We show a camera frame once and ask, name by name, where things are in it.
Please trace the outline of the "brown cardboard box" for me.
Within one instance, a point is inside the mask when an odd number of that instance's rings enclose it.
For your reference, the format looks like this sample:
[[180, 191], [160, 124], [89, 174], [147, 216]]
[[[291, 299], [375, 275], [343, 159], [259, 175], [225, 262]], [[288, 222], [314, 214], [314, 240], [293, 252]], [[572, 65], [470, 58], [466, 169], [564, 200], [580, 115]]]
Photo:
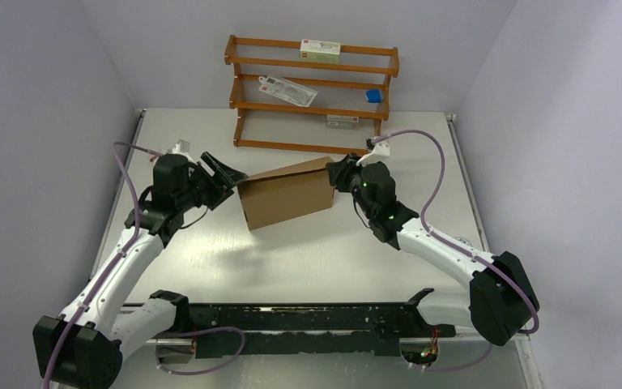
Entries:
[[332, 207], [328, 157], [258, 173], [237, 190], [248, 230], [253, 231]]

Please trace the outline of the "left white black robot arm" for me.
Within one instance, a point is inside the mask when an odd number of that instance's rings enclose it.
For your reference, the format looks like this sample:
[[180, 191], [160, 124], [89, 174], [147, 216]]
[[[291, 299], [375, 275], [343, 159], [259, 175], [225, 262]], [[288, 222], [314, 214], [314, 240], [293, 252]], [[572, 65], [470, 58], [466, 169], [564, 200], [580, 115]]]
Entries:
[[167, 332], [189, 336], [196, 326], [188, 297], [158, 290], [127, 317], [121, 308], [149, 265], [200, 207], [215, 210], [247, 180], [204, 152], [199, 161], [170, 152], [154, 163], [152, 184], [139, 193], [128, 182], [133, 207], [114, 252], [57, 316], [43, 316], [32, 335], [41, 386], [109, 388], [123, 362], [149, 339]]

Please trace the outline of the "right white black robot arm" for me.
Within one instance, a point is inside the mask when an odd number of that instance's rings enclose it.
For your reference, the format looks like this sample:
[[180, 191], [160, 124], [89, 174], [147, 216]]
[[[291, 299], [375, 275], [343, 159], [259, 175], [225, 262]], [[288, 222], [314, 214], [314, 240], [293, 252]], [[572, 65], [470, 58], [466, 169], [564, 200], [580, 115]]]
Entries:
[[397, 199], [396, 182], [384, 163], [358, 161], [350, 153], [326, 163], [330, 186], [352, 196], [378, 241], [425, 260], [467, 290], [464, 297], [434, 293], [409, 309], [407, 330], [422, 336], [434, 325], [469, 327], [496, 346], [526, 332], [539, 301], [518, 256], [477, 250], [424, 226], [419, 213]]

